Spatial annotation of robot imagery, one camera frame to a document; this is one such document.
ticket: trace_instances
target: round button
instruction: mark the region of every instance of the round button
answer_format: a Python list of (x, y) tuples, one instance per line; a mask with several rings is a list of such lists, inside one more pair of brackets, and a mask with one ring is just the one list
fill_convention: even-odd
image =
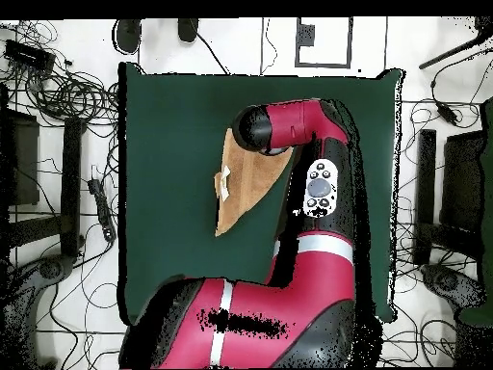
[(315, 179), (308, 184), (308, 194), (312, 198), (323, 198), (330, 193), (330, 184), (324, 179)]

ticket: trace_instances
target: black stand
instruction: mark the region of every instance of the black stand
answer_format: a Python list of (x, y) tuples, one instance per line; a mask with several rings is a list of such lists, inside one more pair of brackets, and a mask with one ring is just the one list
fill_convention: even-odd
[(429, 60), (428, 62), (421, 64), (420, 69), (425, 69), (429, 66), (433, 66), (436, 63), (439, 63), (440, 61), (443, 61), (449, 57), (452, 57), (452, 55), (458, 54), (461, 51), (465, 51), (467, 49), (470, 49), (474, 47), (475, 45), (481, 45), (491, 37), (493, 37), (493, 22), (492, 22), (492, 17), (475, 17), (475, 23), (474, 26), (476, 30), (478, 30), (478, 36), (470, 41), (467, 41), (463, 43), (462, 45), (459, 45), (458, 47), (447, 51), (438, 57), (433, 58), (432, 60)]
[[(7, 88), (0, 85), (0, 370), (39, 369), (36, 313), (47, 287), (67, 278), (83, 238), (80, 236), (81, 137), (78, 118), (65, 120), (61, 215), (9, 223), (16, 160), (13, 124), (7, 114)], [(61, 254), (9, 271), (10, 249), (60, 234)]]
[(482, 131), (448, 138), (445, 144), (445, 175), (440, 224), (434, 224), (436, 131), (423, 129), (420, 132), (413, 264), (429, 263), (432, 244), (460, 252), (473, 259), (481, 258), (483, 245), (480, 237), (478, 157), (484, 140), (485, 135)]

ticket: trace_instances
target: cable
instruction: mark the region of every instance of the cable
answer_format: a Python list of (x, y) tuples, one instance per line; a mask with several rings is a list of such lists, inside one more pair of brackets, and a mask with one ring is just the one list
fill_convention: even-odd
[(109, 351), (99, 354), (97, 358), (94, 360), (94, 362), (92, 363), (92, 365), (90, 366), (89, 370), (95, 369), (94, 365), (96, 364), (96, 362), (99, 360), (100, 357), (103, 357), (105, 355), (115, 355), (115, 354), (119, 354), (119, 351)]
[[(431, 97), (433, 99), (433, 101), (435, 102), (435, 105), (437, 106), (437, 109), (438, 109), (438, 113), (440, 114), (440, 116), (445, 120), (447, 121), (448, 123), (452, 124), (453, 126), (456, 126), (458, 128), (462, 128), (462, 129), (467, 129), (469, 127), (471, 127), (472, 125), (476, 124), (480, 118), (480, 111), (478, 109), (478, 106), (477, 104), (474, 104), (473, 103), (473, 100), (474, 98), (476, 97), (476, 95), (478, 94), (478, 92), (480, 91), (480, 87), (482, 86), (483, 82), (484, 82), (484, 79), (486, 77), (486, 73), (488, 72), (488, 69), (493, 65), (493, 60), (490, 61), (490, 63), (488, 64), (488, 66), (486, 67), (486, 69), (484, 70), (484, 74), (482, 75), (482, 78), (480, 80), (480, 84), (478, 85), (475, 93), (473, 94), (473, 96), (471, 97), (471, 100), (468, 102), (468, 103), (455, 103), (455, 102), (443, 102), (443, 101), (439, 101), (436, 96), (435, 96), (435, 87), (436, 87), (436, 79), (438, 77), (438, 75), (443, 72), (445, 69), (451, 67), (451, 66), (456, 66), (460, 63), (463, 63), (465, 61), (472, 61), (475, 57), (477, 57), (478, 55), (480, 54), (488, 54), (490, 52), (493, 51), (493, 47), (491, 48), (486, 48), (482, 51), (478, 51), (476, 53), (473, 53), (459, 61), (456, 61), (454, 63), (450, 63), (446, 66), (443, 66), (441, 69), (439, 69), (436, 74), (434, 75), (431, 83), (430, 83), (430, 88), (431, 88)], [(469, 110), (473, 113), (473, 115), (475, 115), (475, 120), (472, 124), (470, 125), (467, 125), (467, 126), (461, 126), (459, 125), (458, 123), (460, 123), (462, 121), (462, 118), (463, 116), (461, 116), (460, 119), (458, 119), (456, 117), (456, 114), (454, 112), (454, 107), (458, 107), (458, 106), (467, 106), (469, 107)]]
[(77, 345), (79, 344), (79, 337), (77, 336), (77, 334), (75, 334), (72, 330), (70, 330), (69, 328), (67, 328), (66, 326), (62, 325), (60, 322), (58, 322), (58, 320), (55, 318), (55, 315), (53, 315), (53, 304), (55, 303), (55, 301), (57, 300), (57, 296), (58, 296), (58, 283), (55, 284), (55, 296), (53, 297), (53, 300), (51, 301), (51, 305), (50, 305), (50, 309), (49, 309), (49, 314), (51, 316), (51, 319), (53, 320), (53, 322), (55, 322), (55, 324), (57, 324), (60, 328), (62, 328), (63, 330), (67, 330), (68, 332), (70, 332), (71, 334), (73, 334), (73, 336), (75, 337), (75, 345), (73, 345), (73, 348), (72, 350), (70, 351), (70, 353), (66, 356), (65, 360), (64, 360), (64, 363), (62, 364), (62, 369), (61, 370), (65, 370), (65, 365), (68, 361), (68, 359), (72, 356), (73, 352), (75, 351), (75, 348), (77, 347)]
[[(0, 69), (0, 83), (10, 82), (14, 83), (13, 89), (10, 89), (9, 92), (9, 101), (10, 103), (15, 103), (15, 110), (17, 110), (18, 106), (24, 107), (25, 111), (32, 115), (32, 110), (37, 110), (39, 112), (38, 117), (42, 119), (42, 123), (39, 124), (42, 128), (63, 128), (63, 124), (57, 123), (63, 121), (66, 118), (70, 118), (73, 116), (81, 118), (84, 123), (88, 126), (88, 132), (92, 135), (97, 136), (101, 139), (106, 139), (108, 141), (108, 154), (106, 157), (105, 170), (102, 175), (101, 184), (104, 186), (105, 179), (109, 178), (112, 181), (113, 189), (117, 190), (117, 185), (115, 184), (113, 174), (118, 173), (118, 159), (117, 159), (117, 150), (118, 150), (118, 142), (117, 142), (117, 84), (111, 85), (108, 89), (105, 89), (103, 83), (95, 76), (88, 74), (86, 72), (71, 72), (68, 69), (72, 66), (72, 63), (66, 58), (66, 56), (58, 51), (57, 49), (52, 48), (50, 45), (51, 42), (55, 41), (58, 37), (58, 33), (56, 28), (48, 22), (40, 22), (40, 21), (21, 21), (18, 27), (14, 30), (11, 30), (15, 33), (15, 40), (24, 43), (26, 45), (33, 46), (37, 49), (42, 49), (47, 52), (51, 52), (55, 55), (55, 66), (50, 72), (49, 75), (41, 72), (35, 72), (29, 67), (20, 66), (17, 64), (13, 64), (9, 62), (9, 67), (7, 70)], [(20, 103), (17, 100), (18, 93), (25, 93), (29, 102), (28, 104)], [(99, 130), (95, 130), (97, 126), (110, 126), (110, 132), (101, 133)], [(38, 163), (51, 162), (53, 165), (54, 171), (44, 170), (44, 169), (36, 169), (36, 172), (40, 173), (52, 173), (52, 174), (64, 174), (57, 167), (55, 160), (53, 158), (41, 160)], [(25, 166), (32, 166), (31, 164), (21, 164), (22, 166), (16, 167), (17, 172), (22, 174), (23, 176), (31, 179), (35, 182), (42, 191), (44, 198), (46, 199), (47, 205), (49, 207), (50, 212), (19, 212), (17, 210), (17, 206), (15, 207), (15, 218), (17, 219), (18, 214), (51, 214), (54, 217), (60, 215), (60, 213), (56, 213), (53, 206), (51, 205), (47, 194), (44, 192), (42, 186), (29, 174), (27, 174), (26, 169), (22, 169)], [(84, 181), (86, 184), (88, 180), (83, 177), (79, 177), (81, 181)], [(108, 205), (112, 217), (117, 216), (117, 206), (114, 207), (115, 198), (118, 196), (117, 192), (113, 195), (113, 198)], [(91, 213), (81, 213), (81, 215), (93, 216), (97, 217), (97, 214)], [(104, 251), (100, 254), (92, 256), (90, 258), (86, 258), (86, 247), (88, 243), (88, 235), (91, 228), (96, 225), (92, 225), (87, 233), (86, 240), (84, 246), (84, 255), (81, 262), (75, 264), (73, 269), (77, 269), (81, 267), (81, 282), (73, 288), (66, 296), (64, 296), (60, 301), (57, 301), (59, 286), (56, 285), (55, 288), (55, 297), (52, 300), (52, 303), (49, 307), (48, 312), (42, 316), (37, 324), (44, 319), (47, 315), (50, 315), (54, 323), (62, 328), (62, 330), (52, 330), (51, 332), (61, 332), (61, 333), (69, 333), (70, 335), (75, 337), (75, 344), (71, 348), (70, 353), (64, 360), (62, 365), (62, 370), (65, 370), (67, 363), (75, 349), (78, 346), (79, 339), (78, 334), (81, 334), (80, 331), (70, 330), (63, 324), (61, 324), (57, 318), (54, 316), (54, 309), (60, 305), (64, 300), (66, 300), (79, 286), (82, 286), (84, 296), (87, 297), (84, 288), (84, 281), (91, 275), (92, 271), (100, 262), (102, 256), (111, 250), (114, 243), (109, 244)], [(42, 255), (48, 251), (50, 248), (55, 247), (56, 243), (49, 248), (47, 248)], [(90, 271), (83, 276), (84, 274), (84, 266), (93, 260), (96, 259), (96, 262), (91, 267)], [(22, 271), (22, 276), (20, 277), (20, 281), (28, 277), (32, 274), (33, 271), (36, 270), (38, 260), (32, 261), (24, 265), (21, 269), (18, 269), (17, 259), (15, 257), (15, 266), (12, 265), (10, 260), (5, 261), (9, 266), (14, 267), (10, 271), (10, 277), (14, 278), (15, 274)], [(19, 274), (15, 280), (12, 281), (11, 289), (17, 287)], [(100, 285), (98, 288), (104, 285), (113, 285), (112, 283), (105, 283)], [(2, 298), (2, 302), (9, 301), (8, 298)], [(91, 303), (92, 305), (103, 308), (101, 305), (97, 305), (95, 303)], [(50, 330), (37, 330), (39, 332), (50, 332)], [(119, 332), (82, 332), (85, 335), (85, 342), (83, 343), (84, 354), (73, 364), (71, 364), (66, 370), (69, 370), (75, 367), (84, 357), (88, 361), (90, 368), (94, 368), (94, 363), (90, 361), (90, 351), (91, 346), (94, 341), (94, 336), (96, 334), (104, 335), (104, 334), (120, 334)]]
[(194, 30), (195, 34), (197, 37), (200, 38), (200, 40), (205, 44), (205, 46), (209, 49), (209, 51), (211, 52), (212, 56), (214, 57), (214, 59), (216, 60), (216, 62), (220, 65), (221, 69), (222, 69), (222, 72), (224, 72), (224, 74), (226, 75), (231, 75), (229, 73), (229, 71), (221, 64), (220, 60), (218, 59), (218, 57), (216, 57), (216, 54), (214, 53), (214, 51), (212, 50), (211, 46), (207, 43), (207, 41), (204, 39), (203, 36), (201, 36), (198, 31), (197, 31), (197, 28), (195, 27), (194, 25), (194, 22), (192, 21), (191, 18), (189, 18), (189, 21), (190, 21), (190, 25), (192, 26), (192, 29)]
[(273, 60), (272, 60), (272, 63), (268, 66), (266, 66), (260, 75), (264, 75), (264, 72), (267, 71), (268, 68), (270, 68), (271, 66), (274, 65), (275, 63), (275, 60), (277, 59), (277, 49), (273, 46), (273, 44), (271, 43), (271, 40), (269, 40), (269, 37), (267, 37), (267, 34), (269, 33), (269, 25), (271, 24), (271, 18), (269, 17), (269, 20), (267, 20), (267, 28), (266, 28), (266, 40), (267, 42), (271, 45), (271, 47), (273, 48), (274, 52), (275, 52), (275, 56), (273, 57)]

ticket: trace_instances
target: wire bundle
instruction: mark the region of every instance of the wire bundle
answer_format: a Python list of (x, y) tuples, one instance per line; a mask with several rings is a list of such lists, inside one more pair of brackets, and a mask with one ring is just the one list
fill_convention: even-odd
[[(480, 54), (486, 54), (493, 49), (486, 49), (482, 50), (478, 53), (475, 53), (467, 58), (464, 58), (456, 63), (449, 64), (447, 66), (444, 66), (442, 69), (440, 69), (435, 77), (433, 78), (433, 81), (431, 82), (431, 96), (432, 98), (426, 98), (421, 101), (415, 102), (411, 115), (410, 115), (410, 121), (412, 123), (413, 127), (413, 134), (409, 138), (409, 140), (406, 143), (405, 148), (401, 151), (401, 157), (405, 157), (407, 161), (410, 163), (416, 165), (416, 163), (408, 156), (408, 150), (413, 147), (413, 145), (416, 142), (416, 136), (419, 134), (419, 132), (424, 129), (430, 122), (437, 120), (437, 119), (442, 119), (447, 121), (448, 123), (451, 123), (457, 128), (461, 129), (468, 129), (472, 126), (474, 126), (478, 120), (480, 119), (480, 111), (479, 111), (479, 104), (474, 103), (474, 98), (478, 94), (480, 87), (482, 86), (484, 79), (486, 78), (486, 74), (488, 73), (488, 70), (492, 67), (493, 65), (493, 60), (489, 63), (487, 66), (486, 70), (484, 71), (484, 74), (481, 78), (480, 84), (478, 88), (476, 89), (475, 93), (471, 97), (471, 100), (469, 102), (443, 102), (438, 100), (435, 97), (435, 87), (436, 87), (436, 78), (438, 75), (445, 70), (446, 68), (450, 66), (455, 66), (459, 63), (462, 63), (464, 61), (471, 60), (473, 57), (480, 55)], [(437, 114), (434, 115), (431, 109), (429, 108), (430, 105), (435, 105), (437, 108)], [(462, 109), (469, 109), (469, 111), (473, 114), (473, 121), (468, 124), (462, 124), (464, 115), (462, 114)], [(415, 116), (419, 113), (427, 113), (428, 117), (425, 120), (416, 120)], [(443, 166), (438, 166), (435, 169), (441, 169)], [(404, 213), (406, 219), (408, 221), (403, 222), (402, 219), (398, 219), (398, 227), (397, 227), (397, 239), (398, 239), (398, 249), (397, 249), (397, 269), (396, 269), (396, 277), (395, 279), (402, 279), (402, 278), (411, 278), (414, 281), (414, 284), (411, 288), (401, 291), (401, 292), (396, 292), (396, 294), (404, 294), (412, 291), (414, 288), (419, 283), (423, 283), (423, 281), (420, 279), (421, 273), (419, 272), (420, 266), (414, 266), (412, 262), (410, 261), (411, 259), (411, 254), (412, 250), (416, 248), (416, 240), (415, 240), (415, 235), (413, 234), (413, 227), (415, 224), (413, 223), (413, 212), (414, 208), (412, 208), (412, 201), (410, 198), (404, 196), (402, 194), (402, 189), (408, 185), (410, 185), (412, 182), (416, 180), (416, 177), (406, 181), (399, 187), (399, 207), (398, 209), (400, 210), (401, 214), (402, 212)], [(463, 261), (460, 262), (452, 262), (448, 261), (454, 253), (452, 251), (449, 251), (448, 249), (440, 248), (438, 246), (432, 246), (433, 250), (441, 250), (444, 252), (444, 255), (442, 258), (438, 261), (438, 264), (441, 264), (443, 266), (447, 266), (449, 268), (453, 268), (456, 271), (461, 271), (466, 268), (468, 264), (475, 264), (475, 261), (470, 260), (469, 257), (465, 257)], [(401, 312), (407, 320), (409, 320), (413, 326), (413, 330), (405, 330), (401, 331), (399, 333), (394, 334), (391, 337), (388, 337), (384, 335), (384, 343), (390, 343), (394, 345), (397, 349), (401, 350), (408, 358), (381, 358), (380, 362), (383, 363), (383, 366), (400, 366), (399, 363), (403, 363), (404, 365), (415, 365), (415, 366), (420, 366), (417, 363), (417, 359), (419, 356), (420, 349), (423, 353), (424, 359), (427, 363), (428, 366), (433, 366), (429, 359), (429, 355), (436, 355), (438, 352), (441, 352), (445, 356), (449, 357), (451, 360), (454, 360), (454, 342), (449, 341), (448, 339), (442, 337), (439, 341), (432, 341), (429, 338), (427, 338), (424, 335), (425, 329), (431, 325), (434, 324), (440, 324), (442, 326), (446, 326), (452, 330), (455, 330), (455, 326), (443, 319), (432, 319), (425, 321), (421, 327), (418, 327), (417, 323), (409, 316), (408, 313), (406, 313), (402, 308), (400, 308), (398, 305), (396, 305), (396, 308)], [(403, 334), (412, 334), (413, 335), (413, 340), (401, 340), (398, 339), (400, 335)], [(415, 353), (413, 356), (409, 354), (403, 347), (402, 344), (414, 344), (415, 345)]]
[[(85, 72), (76, 72), (76, 73), (70, 72), (68, 69), (72, 65), (72, 63), (69, 62), (60, 51), (58, 51), (55, 48), (52, 48), (49, 45), (50, 43), (54, 42), (58, 38), (58, 33), (55, 27), (49, 21), (44, 21), (44, 22), (21, 21), (18, 27), (16, 27), (15, 29), (6, 28), (6, 30), (13, 31), (15, 33), (15, 39), (18, 42), (53, 53), (56, 56), (54, 69), (48, 75), (46, 75), (43, 72), (34, 71), (26, 66), (18, 66), (13, 64), (9, 64), (9, 68), (7, 70), (0, 69), (0, 74), (2, 75), (0, 77), (0, 83), (8, 84), (10, 82), (14, 82), (14, 87), (11, 90), (12, 93), (10, 94), (9, 101), (12, 104), (15, 104), (15, 109), (17, 109), (17, 106), (23, 106), (30, 115), (32, 115), (31, 110), (37, 110), (40, 116), (42, 117), (43, 121), (46, 123), (46, 124), (41, 124), (40, 125), (41, 127), (63, 128), (64, 125), (60, 123), (60, 121), (63, 121), (65, 118), (70, 118), (75, 116), (81, 118), (84, 121), (84, 123), (88, 126), (88, 131), (91, 132), (93, 135), (99, 138), (107, 139), (108, 154), (106, 158), (106, 165), (102, 171), (96, 165), (92, 165), (91, 172), (95, 169), (95, 171), (100, 174), (101, 184), (103, 188), (105, 187), (105, 182), (106, 182), (106, 187), (109, 188), (110, 185), (108, 183), (109, 181), (111, 181), (112, 191), (117, 192), (118, 186), (115, 183), (115, 176), (117, 176), (118, 173), (117, 84), (113, 84), (111, 87), (108, 88), (108, 90), (106, 90), (103, 83), (97, 77)], [(19, 93), (26, 93), (31, 104), (27, 105), (20, 103), (17, 97)], [(94, 130), (95, 127), (97, 128), (109, 127), (110, 132), (106, 134), (101, 134), (100, 132), (96, 132)], [(39, 161), (39, 163), (44, 163), (44, 162), (51, 162), (54, 171), (39, 170), (39, 172), (63, 174), (63, 172), (60, 172), (59, 169), (57, 168), (53, 158)], [(29, 177), (29, 175), (23, 172), (22, 169), (17, 168), (16, 170), (20, 174)], [(40, 187), (44, 195), (44, 198), (51, 210), (51, 212), (48, 214), (52, 214), (53, 216), (56, 216), (55, 210), (51, 206), (49, 199), (46, 193), (44, 193), (42, 186), (40, 186), (39, 183), (37, 184)], [(111, 215), (116, 224), (117, 224), (117, 220), (116, 220), (117, 196), (118, 193), (115, 193), (111, 200), (111, 203), (109, 204)], [(27, 213), (39, 214), (45, 212), (27, 212)], [(17, 214), (18, 214), (17, 208), (15, 208), (14, 214), (15, 217), (17, 218)], [(96, 214), (85, 214), (85, 215), (97, 217)], [(86, 233), (86, 244), (87, 244), (87, 238), (89, 232), (96, 225), (99, 224), (92, 225), (88, 229)], [(55, 247), (58, 244), (60, 243), (56, 243), (55, 245), (50, 246), (50, 248)], [(69, 328), (61, 324), (53, 313), (54, 309), (58, 305), (60, 305), (69, 295), (73, 294), (74, 291), (79, 287), (82, 288), (84, 296), (88, 301), (85, 311), (85, 323), (87, 322), (87, 314), (90, 305), (98, 308), (109, 308), (117, 304), (114, 303), (109, 306), (101, 306), (95, 304), (94, 301), (91, 300), (92, 296), (95, 294), (97, 290), (99, 290), (103, 286), (110, 286), (110, 285), (115, 286), (113, 283), (105, 282), (99, 285), (96, 289), (92, 291), (90, 295), (88, 295), (87, 291), (84, 288), (84, 281), (88, 278), (88, 276), (98, 265), (102, 256), (104, 256), (104, 254), (106, 254), (112, 247), (113, 244), (108, 245), (107, 248), (104, 251), (102, 251), (100, 254), (86, 259), (86, 246), (85, 246), (82, 261), (74, 265), (73, 267), (74, 270), (78, 268), (81, 269), (81, 282), (72, 291), (70, 291), (68, 295), (66, 295), (63, 299), (61, 299), (56, 303), (58, 296), (58, 289), (59, 289), (57, 284), (55, 287), (55, 296), (49, 307), (49, 311), (37, 321), (38, 324), (42, 319), (50, 315), (51, 319), (55, 322), (55, 324), (62, 329), (59, 331), (54, 330), (54, 332), (69, 333), (72, 336), (74, 336), (75, 344), (71, 349), (69, 355), (65, 358), (64, 363), (62, 364), (63, 370), (65, 369), (69, 358), (73, 355), (79, 343), (79, 337), (78, 337), (79, 334), (85, 335), (84, 354), (81, 358), (79, 358), (79, 360), (72, 363), (68, 367), (68, 369), (75, 367), (83, 358), (85, 358), (86, 361), (88, 362), (88, 368), (90, 370), (96, 370), (95, 363), (102, 356), (107, 354), (117, 353), (117, 351), (104, 352), (100, 354), (93, 362), (91, 362), (90, 359), (91, 345), (93, 343), (93, 337), (96, 334), (122, 335), (123, 333), (88, 331), (87, 324), (85, 324), (84, 331), (70, 330)], [(84, 275), (84, 266), (87, 263), (92, 262), (93, 260), (95, 260), (94, 265), (91, 267), (91, 270), (86, 275)], [(10, 262), (10, 260), (8, 260), (8, 262), (11, 267), (11, 270), (9, 271), (10, 273), (9, 277), (13, 277), (11, 279), (12, 281), (11, 285), (9, 285), (9, 288), (11, 289), (12, 292), (14, 291), (15, 287), (19, 285), (19, 282), (22, 282), (22, 279), (25, 278), (25, 277), (21, 277), (20, 280), (14, 279), (15, 277), (18, 277), (18, 272), (24, 271), (25, 272), (24, 274), (29, 275), (35, 269), (34, 268), (26, 269), (25, 268), (26, 266), (24, 266), (24, 268), (22, 269), (19, 269), (17, 265), (16, 254), (15, 254), (15, 265), (13, 265)], [(36, 260), (33, 261), (32, 263), (29, 263), (29, 265), (31, 264), (35, 265), (36, 268), (36, 264), (38, 263), (39, 261)], [(2, 299), (3, 304), (5, 304), (5, 302), (7, 301), (8, 300), (5, 299), (5, 297), (4, 299)]]

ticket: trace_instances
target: black frame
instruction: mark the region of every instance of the black frame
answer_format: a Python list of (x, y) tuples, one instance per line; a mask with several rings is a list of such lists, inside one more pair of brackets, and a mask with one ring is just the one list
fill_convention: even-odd
[(306, 26), (304, 24), (301, 24), (301, 17), (297, 17), (297, 41), (296, 41), (296, 48), (295, 48), (295, 67), (296, 68), (344, 68), (344, 69), (350, 69), (350, 63), (352, 60), (352, 26), (354, 23), (354, 17), (349, 17), (350, 20), (350, 26), (348, 29), (348, 49), (346, 53), (346, 63), (345, 64), (311, 64), (311, 63), (301, 63), (299, 61), (299, 48), (305, 45), (310, 45), (306, 42), (305, 37), (303, 36), (303, 31), (307, 30), (310, 32), (314, 32), (314, 29), (311, 27), (314, 26)]

